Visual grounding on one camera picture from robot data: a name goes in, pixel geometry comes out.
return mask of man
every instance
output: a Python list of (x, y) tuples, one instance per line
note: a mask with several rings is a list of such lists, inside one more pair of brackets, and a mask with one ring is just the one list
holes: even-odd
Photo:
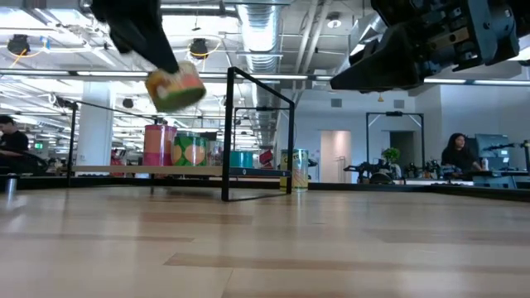
[[(13, 118), (9, 116), (0, 116), (0, 131), (3, 135), (0, 137), (0, 146), (14, 151), (27, 151), (29, 141), (23, 132), (18, 130)], [(21, 157), (22, 154), (8, 150), (0, 150), (0, 163), (5, 165), (5, 160), (10, 158)]]

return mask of light wood floor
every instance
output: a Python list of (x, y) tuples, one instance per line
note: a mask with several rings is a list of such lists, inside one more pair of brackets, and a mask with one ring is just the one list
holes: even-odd
[(530, 297), (530, 204), (355, 192), (222, 204), (210, 191), (1, 198), (0, 297)]

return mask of shelf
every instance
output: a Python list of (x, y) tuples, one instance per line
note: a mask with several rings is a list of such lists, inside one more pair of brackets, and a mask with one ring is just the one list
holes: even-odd
[[(73, 166), (75, 172), (149, 173), (164, 175), (222, 176), (222, 166)], [(289, 177), (290, 171), (230, 168), (232, 177)]]
[(230, 176), (232, 177), (290, 177), (290, 171), (279, 170), (262, 170), (249, 168), (230, 168)]
[(221, 166), (73, 166), (75, 172), (149, 173), (165, 175), (223, 175)]

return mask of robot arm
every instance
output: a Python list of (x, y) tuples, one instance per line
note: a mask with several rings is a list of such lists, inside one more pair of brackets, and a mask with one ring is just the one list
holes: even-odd
[(518, 55), (530, 34), (528, 0), (372, 0), (388, 29), (350, 56), (333, 89), (412, 89), (446, 67), (494, 65)]
[(90, 9), (98, 21), (108, 23), (120, 53), (133, 50), (169, 74), (178, 71), (162, 29), (160, 0), (93, 0)]

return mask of pink can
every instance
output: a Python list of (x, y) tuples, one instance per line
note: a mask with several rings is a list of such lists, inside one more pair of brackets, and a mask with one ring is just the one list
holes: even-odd
[(171, 149), (176, 136), (176, 127), (146, 125), (143, 140), (144, 166), (172, 166)]

